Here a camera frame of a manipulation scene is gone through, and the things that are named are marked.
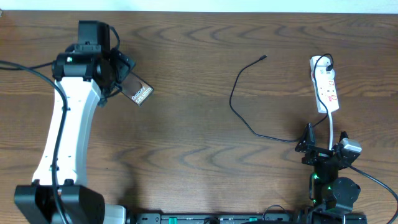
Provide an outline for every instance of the white power strip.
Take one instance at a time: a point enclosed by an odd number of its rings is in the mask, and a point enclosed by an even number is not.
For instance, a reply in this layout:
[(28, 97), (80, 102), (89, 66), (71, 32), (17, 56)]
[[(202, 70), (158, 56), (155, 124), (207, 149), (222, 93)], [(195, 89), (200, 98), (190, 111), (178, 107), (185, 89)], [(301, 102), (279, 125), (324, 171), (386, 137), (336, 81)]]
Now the white power strip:
[[(319, 58), (320, 56), (314, 56), (310, 60), (311, 79), (315, 90), (315, 99), (317, 101), (318, 112), (326, 113), (325, 107), (318, 100), (315, 81), (313, 79), (313, 68)], [(337, 92), (336, 92), (335, 79), (334, 79), (335, 70), (332, 69), (331, 71), (326, 71), (326, 67), (329, 65), (330, 65), (330, 59), (328, 59), (327, 57), (322, 57), (317, 63), (315, 75), (317, 78), (319, 98), (328, 107), (328, 111), (331, 113), (336, 111), (339, 108), (339, 106), (338, 106)]]

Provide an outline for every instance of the white wall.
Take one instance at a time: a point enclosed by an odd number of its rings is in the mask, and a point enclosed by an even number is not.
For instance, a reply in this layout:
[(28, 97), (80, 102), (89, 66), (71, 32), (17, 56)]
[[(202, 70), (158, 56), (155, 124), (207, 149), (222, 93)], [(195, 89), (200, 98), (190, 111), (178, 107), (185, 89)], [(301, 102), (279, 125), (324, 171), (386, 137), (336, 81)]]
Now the white wall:
[(0, 0), (3, 10), (398, 13), (398, 0)]

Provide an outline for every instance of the cable end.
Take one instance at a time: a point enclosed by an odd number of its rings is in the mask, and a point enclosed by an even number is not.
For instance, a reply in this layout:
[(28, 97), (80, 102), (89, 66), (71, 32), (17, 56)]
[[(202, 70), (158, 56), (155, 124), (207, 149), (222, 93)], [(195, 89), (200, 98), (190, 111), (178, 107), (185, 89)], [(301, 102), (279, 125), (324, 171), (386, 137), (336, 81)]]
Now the cable end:
[(263, 55), (263, 56), (260, 57), (259, 60), (264, 60), (266, 57), (267, 57), (267, 55)]
[(333, 64), (326, 67), (326, 71), (329, 72), (333, 69)]

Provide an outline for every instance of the power cord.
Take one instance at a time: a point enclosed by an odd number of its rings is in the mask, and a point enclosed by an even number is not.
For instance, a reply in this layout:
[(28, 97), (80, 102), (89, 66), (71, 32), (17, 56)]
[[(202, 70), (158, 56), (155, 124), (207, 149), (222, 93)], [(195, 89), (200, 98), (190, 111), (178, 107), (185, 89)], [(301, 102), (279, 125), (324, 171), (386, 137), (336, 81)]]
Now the power cord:
[(333, 118), (331, 117), (331, 112), (328, 113), (329, 117), (329, 150), (333, 146)]
[[(33, 66), (33, 67), (29, 67), (29, 69), (43, 68), (43, 67), (50, 66), (50, 65), (52, 65), (52, 62), (44, 63), (44, 64), (41, 64), (41, 65), (36, 65), (36, 66)], [(6, 67), (0, 67), (0, 70), (21, 71), (21, 70), (23, 70), (23, 69), (21, 69), (21, 68), (6, 68)]]
[(55, 90), (58, 92), (58, 94), (62, 98), (62, 102), (63, 102), (62, 117), (61, 117), (61, 122), (60, 122), (60, 128), (59, 128), (58, 134), (57, 134), (57, 140), (55, 141), (54, 153), (53, 153), (53, 156), (52, 156), (51, 178), (52, 178), (52, 190), (53, 190), (53, 194), (54, 194), (55, 206), (57, 207), (57, 210), (58, 210), (58, 212), (59, 212), (59, 214), (61, 216), (62, 222), (64, 224), (68, 224), (68, 220), (66, 218), (65, 211), (64, 211), (63, 205), (61, 203), (61, 198), (58, 195), (58, 187), (57, 187), (57, 168), (58, 168), (58, 166), (57, 166), (57, 157), (58, 157), (58, 150), (59, 150), (59, 147), (60, 147), (63, 127), (65, 125), (65, 120), (67, 118), (67, 110), (68, 110), (67, 98), (63, 94), (62, 90), (53, 81), (51, 81), (49, 78), (47, 78), (43, 74), (41, 74), (39, 72), (36, 72), (35, 70), (33, 70), (31, 68), (19, 65), (17, 63), (12, 63), (12, 62), (7, 62), (7, 61), (0, 60), (0, 64), (7, 65), (7, 66), (12, 66), (12, 67), (15, 68), (13, 70), (25, 70), (27, 72), (30, 72), (30, 73), (38, 76), (39, 78), (43, 79), (45, 82), (50, 84), (52, 87), (54, 87)]
[(114, 48), (116, 48), (116, 49), (118, 49), (119, 50), (119, 47), (120, 47), (120, 38), (119, 38), (119, 35), (118, 35), (118, 33), (116, 32), (116, 29), (114, 28), (114, 27), (109, 27), (110, 29), (111, 29), (111, 31), (113, 32), (113, 34), (114, 34), (114, 36), (116, 37), (116, 39), (118, 40), (118, 44), (116, 44), (116, 46), (114, 47)]
[(285, 210), (282, 206), (280, 206), (280, 205), (271, 205), (271, 206), (268, 207), (268, 208), (264, 211), (264, 213), (262, 214), (262, 219), (263, 219), (263, 220), (266, 219), (266, 213), (268, 212), (268, 210), (269, 210), (270, 208), (273, 208), (273, 207), (279, 207), (279, 208), (283, 209), (284, 213), (286, 213), (287, 215), (289, 215), (289, 213), (287, 213), (286, 210)]
[(251, 63), (251, 64), (249, 64), (249, 65), (246, 65), (246, 66), (245, 66), (244, 68), (242, 68), (242, 70), (238, 73), (238, 76), (236, 77), (236, 80), (235, 80), (234, 87), (232, 88), (231, 96), (229, 96), (229, 107), (231, 108), (232, 112), (234, 112), (234, 113), (236, 114), (236, 116), (238, 116), (238, 117), (243, 121), (243, 123), (249, 128), (249, 130), (250, 130), (255, 136), (261, 137), (261, 138), (270, 139), (270, 140), (275, 140), (275, 141), (281, 141), (281, 142), (297, 142), (297, 141), (300, 140), (301, 137), (298, 138), (298, 139), (294, 139), (294, 140), (286, 140), (286, 139), (279, 139), (279, 138), (275, 138), (275, 137), (271, 137), (271, 136), (266, 136), (266, 135), (262, 135), (262, 134), (258, 134), (258, 133), (256, 133), (256, 132), (254, 132), (253, 129), (250, 127), (250, 125), (243, 119), (243, 117), (242, 117), (241, 115), (239, 115), (238, 112), (236, 112), (236, 111), (234, 110), (234, 108), (232, 107), (232, 104), (231, 104), (232, 95), (234, 94), (235, 87), (236, 87), (236, 84), (237, 84), (237, 82), (238, 82), (238, 78), (239, 78), (239, 76), (241, 75), (241, 73), (242, 73), (245, 69), (247, 69), (247, 68), (249, 68), (250, 66), (254, 65), (255, 63), (257, 63), (257, 62), (259, 62), (259, 61), (261, 61), (261, 60), (264, 60), (266, 57), (267, 57), (267, 55), (261, 56), (261, 57), (260, 57), (259, 59), (257, 59), (255, 62), (253, 62), (253, 63)]
[[(329, 55), (329, 56), (331, 57), (331, 60), (332, 60), (332, 64), (329, 65), (328, 68), (326, 68), (326, 69), (330, 69), (330, 70), (331, 70), (331, 69), (333, 69), (333, 57), (332, 57), (330, 54), (324, 54), (324, 55), (322, 55), (319, 59), (321, 59), (322, 57), (324, 57), (324, 56), (326, 56), (326, 55)], [(266, 136), (266, 135), (262, 135), (262, 134), (256, 133), (255, 131), (253, 131), (253, 129), (250, 127), (250, 125), (244, 120), (244, 118), (243, 118), (241, 115), (239, 115), (238, 112), (236, 112), (236, 111), (234, 110), (234, 108), (232, 107), (232, 104), (231, 104), (232, 95), (233, 95), (233, 93), (234, 93), (234, 91), (235, 91), (235, 87), (236, 87), (236, 84), (237, 84), (237, 82), (238, 82), (238, 79), (239, 79), (239, 76), (241, 75), (241, 73), (242, 73), (245, 69), (249, 68), (250, 66), (252, 66), (252, 65), (254, 65), (254, 64), (256, 64), (256, 63), (258, 63), (258, 62), (261, 61), (261, 60), (264, 60), (266, 57), (267, 57), (267, 55), (261, 56), (261, 57), (260, 57), (259, 59), (257, 59), (255, 62), (250, 63), (249, 65), (246, 65), (246, 66), (245, 66), (244, 68), (242, 68), (241, 71), (238, 73), (238, 76), (237, 76), (236, 79), (235, 79), (234, 87), (232, 88), (231, 95), (229, 96), (229, 107), (231, 108), (232, 112), (233, 112), (237, 117), (239, 117), (239, 118), (241, 119), (241, 121), (243, 121), (243, 123), (248, 127), (248, 129), (249, 129), (255, 136), (260, 137), (260, 138), (266, 138), (266, 139), (270, 139), (270, 140), (275, 140), (275, 141), (281, 141), (281, 142), (297, 142), (297, 141), (299, 141), (299, 140), (301, 139), (301, 137), (299, 137), (298, 139), (294, 139), (294, 140), (286, 140), (286, 139), (279, 139), (279, 138), (275, 138), (275, 137)], [(315, 66), (314, 66), (314, 75), (315, 75), (315, 68), (317, 67), (317, 64), (318, 64), (319, 59), (317, 60), (317, 62), (315, 63)], [(317, 96), (318, 96), (318, 99), (319, 99), (319, 101), (321, 102), (321, 104), (326, 108), (326, 112), (328, 112), (328, 108), (325, 106), (325, 104), (324, 104), (324, 103), (320, 100), (320, 98), (319, 98), (319, 93), (318, 93), (318, 91), (317, 91)], [(320, 124), (320, 123), (321, 123), (322, 121), (324, 121), (327, 117), (328, 117), (328, 115), (326, 114), (326, 116), (325, 116), (324, 118), (322, 118), (320, 121), (318, 121), (315, 125), (313, 125), (313, 127), (315, 127), (316, 125)]]
[(352, 170), (358, 172), (359, 174), (362, 174), (362, 175), (364, 175), (365, 177), (367, 177), (367, 178), (369, 178), (369, 179), (375, 181), (375, 182), (378, 183), (380, 186), (382, 186), (382, 187), (384, 187), (385, 189), (387, 189), (387, 190), (392, 194), (392, 196), (394, 196), (394, 198), (395, 198), (396, 201), (397, 201), (397, 210), (396, 210), (395, 214), (392, 216), (392, 218), (387, 222), (387, 224), (393, 223), (393, 222), (395, 221), (395, 219), (398, 217), (398, 195), (397, 195), (389, 186), (387, 186), (385, 183), (381, 182), (380, 180), (377, 180), (376, 178), (372, 177), (371, 175), (369, 175), (369, 174), (367, 174), (367, 173), (361, 171), (360, 169), (357, 169), (357, 168), (355, 168), (355, 167), (353, 167), (353, 166), (351, 166), (351, 165), (349, 165), (349, 164), (347, 164), (347, 166), (348, 166), (349, 168), (351, 168)]

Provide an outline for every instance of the wood grain surface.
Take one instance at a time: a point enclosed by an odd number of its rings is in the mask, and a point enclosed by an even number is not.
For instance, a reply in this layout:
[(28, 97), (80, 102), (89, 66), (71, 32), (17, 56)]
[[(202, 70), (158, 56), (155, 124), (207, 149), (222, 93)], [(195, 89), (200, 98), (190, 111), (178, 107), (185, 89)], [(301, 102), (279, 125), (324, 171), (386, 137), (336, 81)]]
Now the wood grain surface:
[[(233, 105), (261, 134), (294, 139), (317, 113), (309, 59), (335, 58), (340, 131), (362, 147), (356, 167), (398, 190), (398, 17), (365, 14), (6, 11), (0, 60), (32, 66), (55, 60), (77, 41), (80, 19), (115, 26), (121, 51), (155, 93), (138, 108), (126, 97), (97, 108), (88, 146), (89, 188), (107, 203), (166, 213), (263, 212), (308, 205), (312, 168), (295, 144), (252, 135)], [(50, 68), (39, 71), (51, 77)], [(24, 223), (13, 202), (44, 150), (54, 90), (26, 72), (0, 71), (0, 223)], [(327, 122), (316, 128), (320, 146)], [(345, 169), (362, 188), (355, 212), (385, 223), (396, 201)]]

